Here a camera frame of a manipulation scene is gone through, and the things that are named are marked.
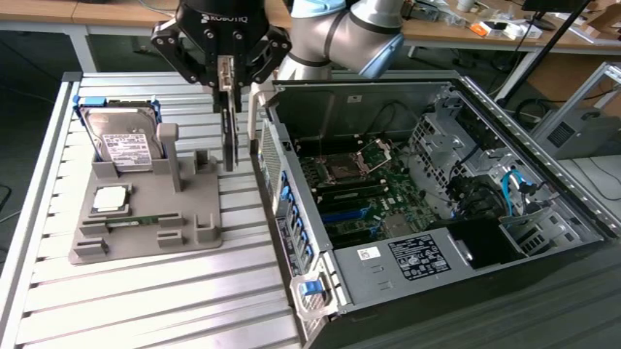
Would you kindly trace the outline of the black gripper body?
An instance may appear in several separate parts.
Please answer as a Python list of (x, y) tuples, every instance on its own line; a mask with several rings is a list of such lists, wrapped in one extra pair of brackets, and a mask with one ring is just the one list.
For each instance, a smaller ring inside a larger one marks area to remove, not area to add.
[(176, 25), (201, 52), (248, 53), (268, 31), (263, 1), (180, 1)]

